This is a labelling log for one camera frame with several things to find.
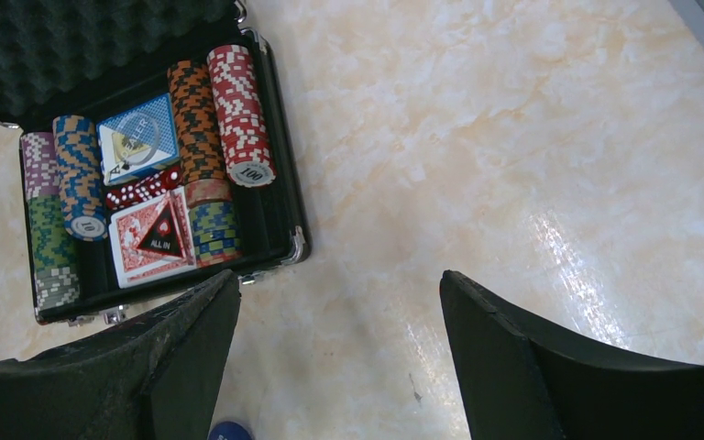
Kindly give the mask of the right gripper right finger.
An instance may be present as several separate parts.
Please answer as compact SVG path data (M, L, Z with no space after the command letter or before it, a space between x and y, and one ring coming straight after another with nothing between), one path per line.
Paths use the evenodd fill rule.
M440 299L473 438L704 439L704 366L586 337L458 271Z

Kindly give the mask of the black aluminium poker case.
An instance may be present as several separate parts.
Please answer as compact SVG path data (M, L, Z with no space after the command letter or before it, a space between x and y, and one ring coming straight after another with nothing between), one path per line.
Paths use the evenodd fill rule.
M242 1L0 1L0 125L48 131L52 119L100 121L165 93L167 70L203 61L219 46L240 43L254 58L275 181L235 187L243 255L230 262L121 288L108 242L77 240L81 296L36 309L42 325L168 295L223 270L242 277L306 260L312 249L299 175L270 44L243 22Z

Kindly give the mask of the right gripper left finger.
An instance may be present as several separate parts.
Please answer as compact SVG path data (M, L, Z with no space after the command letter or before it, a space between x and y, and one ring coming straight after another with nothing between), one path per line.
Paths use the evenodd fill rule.
M204 439L241 303L223 271L148 312L0 361L0 439Z

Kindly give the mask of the clear round button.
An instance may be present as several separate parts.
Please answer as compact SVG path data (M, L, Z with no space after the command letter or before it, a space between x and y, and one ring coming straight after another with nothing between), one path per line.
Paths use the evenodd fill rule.
M126 168L143 165L156 153L160 144L158 122L141 112L129 112L113 129L113 150Z

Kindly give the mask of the dark blue round button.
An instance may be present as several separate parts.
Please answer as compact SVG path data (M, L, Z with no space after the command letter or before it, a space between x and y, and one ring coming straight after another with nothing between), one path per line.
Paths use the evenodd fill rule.
M253 440L253 436L244 425L223 421L212 427L208 440Z

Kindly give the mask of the red black triangle marker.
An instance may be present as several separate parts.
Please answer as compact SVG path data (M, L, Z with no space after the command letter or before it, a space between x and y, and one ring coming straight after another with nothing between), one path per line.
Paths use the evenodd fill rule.
M163 260L178 260L184 257L173 202L173 196L166 193L148 208L142 230L134 245L138 255Z

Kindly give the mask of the blue playing card box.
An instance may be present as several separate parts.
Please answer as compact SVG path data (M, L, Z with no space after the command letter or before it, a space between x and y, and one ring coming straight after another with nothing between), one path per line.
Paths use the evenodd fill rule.
M96 129L106 186L147 177L180 158L167 93L97 123Z

